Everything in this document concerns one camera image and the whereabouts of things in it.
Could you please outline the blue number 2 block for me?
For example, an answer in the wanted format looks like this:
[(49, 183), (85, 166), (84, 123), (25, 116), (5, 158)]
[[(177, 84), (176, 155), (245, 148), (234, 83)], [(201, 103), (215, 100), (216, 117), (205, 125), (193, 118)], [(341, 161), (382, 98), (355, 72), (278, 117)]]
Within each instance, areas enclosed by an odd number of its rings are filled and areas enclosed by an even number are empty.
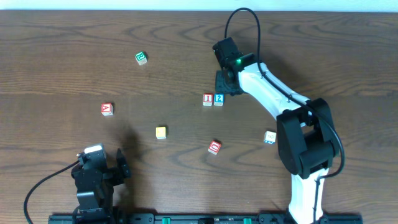
[(214, 94), (214, 105), (223, 106), (223, 104), (224, 104), (224, 94), (221, 93)]

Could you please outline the red letter I block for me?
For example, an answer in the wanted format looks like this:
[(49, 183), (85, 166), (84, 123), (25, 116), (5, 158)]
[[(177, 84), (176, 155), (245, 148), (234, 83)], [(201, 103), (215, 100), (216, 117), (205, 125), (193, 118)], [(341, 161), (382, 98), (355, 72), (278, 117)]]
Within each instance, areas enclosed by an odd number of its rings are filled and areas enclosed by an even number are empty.
[(211, 93), (205, 93), (203, 95), (203, 106), (213, 105), (213, 95)]

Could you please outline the red letter A block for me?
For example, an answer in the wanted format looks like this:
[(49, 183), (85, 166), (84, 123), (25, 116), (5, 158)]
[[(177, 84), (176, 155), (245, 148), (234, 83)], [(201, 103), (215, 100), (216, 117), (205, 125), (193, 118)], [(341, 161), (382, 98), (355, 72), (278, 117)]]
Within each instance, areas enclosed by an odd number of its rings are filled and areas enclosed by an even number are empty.
[(111, 103), (102, 103), (101, 104), (101, 114), (103, 116), (112, 116), (114, 114), (114, 108)]

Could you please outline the yellow top block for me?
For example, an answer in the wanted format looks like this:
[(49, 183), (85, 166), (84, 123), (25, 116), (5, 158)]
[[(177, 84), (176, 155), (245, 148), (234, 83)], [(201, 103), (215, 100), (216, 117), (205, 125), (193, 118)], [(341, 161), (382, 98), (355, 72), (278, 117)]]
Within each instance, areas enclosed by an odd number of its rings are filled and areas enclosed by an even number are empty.
[(264, 143), (266, 144), (274, 144), (276, 142), (277, 134), (272, 131), (266, 131), (264, 134)]

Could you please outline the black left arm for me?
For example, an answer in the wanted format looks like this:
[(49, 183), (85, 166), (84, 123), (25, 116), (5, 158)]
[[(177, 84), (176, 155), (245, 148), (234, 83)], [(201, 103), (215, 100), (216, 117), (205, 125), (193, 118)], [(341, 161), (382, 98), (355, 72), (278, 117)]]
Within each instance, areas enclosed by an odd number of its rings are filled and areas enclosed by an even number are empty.
[(79, 203), (72, 213), (72, 223), (127, 223), (126, 213), (113, 205), (114, 187), (131, 177), (120, 149), (117, 150), (116, 162), (114, 167), (107, 166), (102, 147), (85, 149), (78, 155), (78, 164), (71, 172)]

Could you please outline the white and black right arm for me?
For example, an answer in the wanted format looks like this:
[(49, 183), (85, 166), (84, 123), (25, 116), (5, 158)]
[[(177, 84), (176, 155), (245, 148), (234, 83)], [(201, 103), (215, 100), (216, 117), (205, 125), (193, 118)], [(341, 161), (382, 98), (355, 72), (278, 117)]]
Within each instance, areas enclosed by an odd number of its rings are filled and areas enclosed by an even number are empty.
[(230, 95), (247, 93), (276, 120), (279, 157), (292, 177), (290, 216), (296, 223), (320, 221), (324, 181), (345, 166), (344, 148), (327, 102), (294, 92), (254, 54), (215, 55), (221, 67), (216, 73), (216, 90)]

